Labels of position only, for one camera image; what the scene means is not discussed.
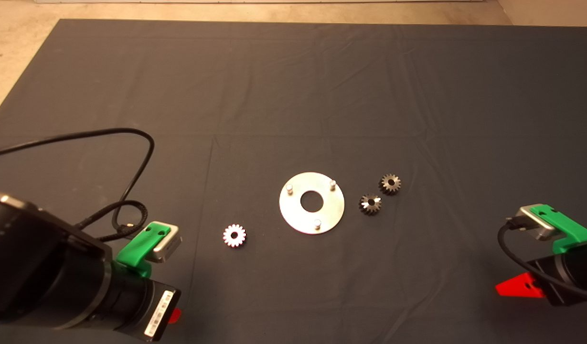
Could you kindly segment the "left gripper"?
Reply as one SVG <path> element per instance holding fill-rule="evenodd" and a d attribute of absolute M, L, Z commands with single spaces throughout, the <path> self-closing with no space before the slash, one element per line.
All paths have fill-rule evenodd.
<path fill-rule="evenodd" d="M 157 281 L 149 281 L 149 304 L 142 320 L 142 340 L 160 341 L 168 324 L 175 324 L 181 317 L 177 307 L 181 290 Z"/>

